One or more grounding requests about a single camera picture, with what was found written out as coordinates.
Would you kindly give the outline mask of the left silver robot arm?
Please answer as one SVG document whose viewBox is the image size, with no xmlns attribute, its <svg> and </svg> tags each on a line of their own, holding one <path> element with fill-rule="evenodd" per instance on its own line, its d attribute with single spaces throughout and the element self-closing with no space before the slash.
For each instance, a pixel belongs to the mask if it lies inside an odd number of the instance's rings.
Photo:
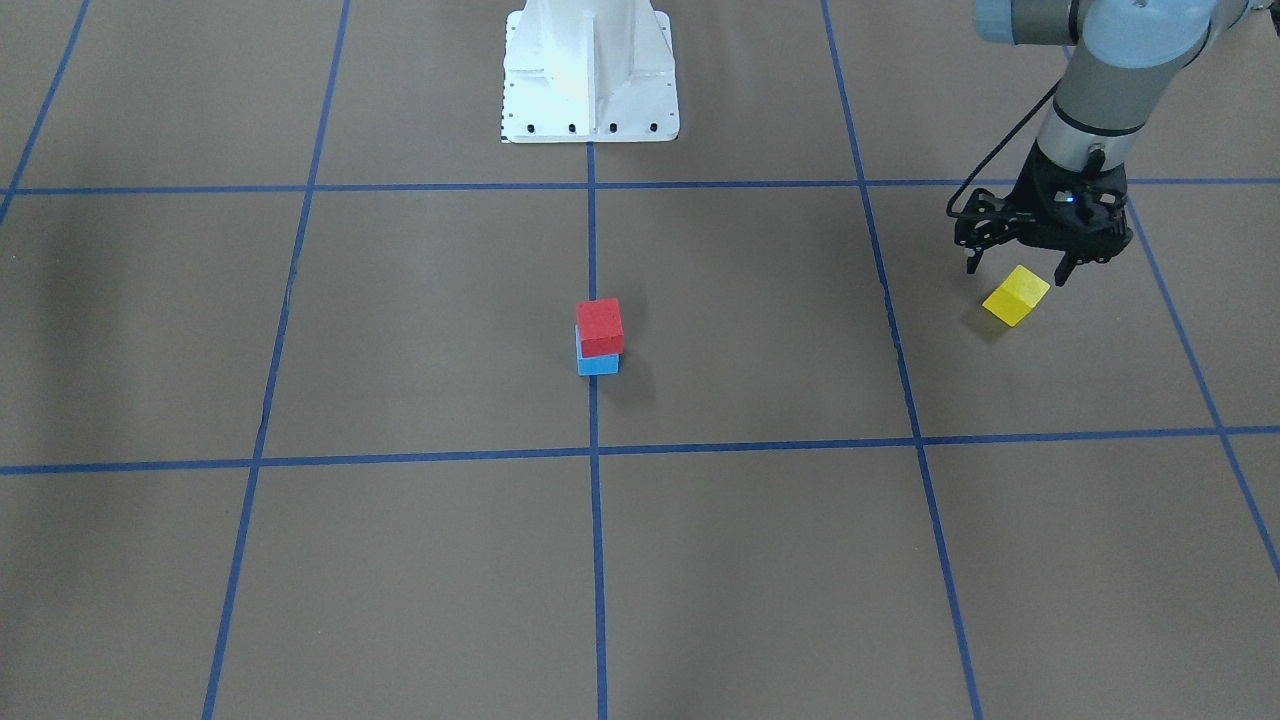
<svg viewBox="0 0 1280 720">
<path fill-rule="evenodd" d="M 1132 242 L 1125 161 L 1178 74 L 1268 1 L 975 1 L 986 41 L 1071 49 L 1012 190 L 963 182 L 947 205 L 954 242 L 975 273 L 989 249 L 1059 252 L 1053 273 L 1106 264 Z"/>
</svg>

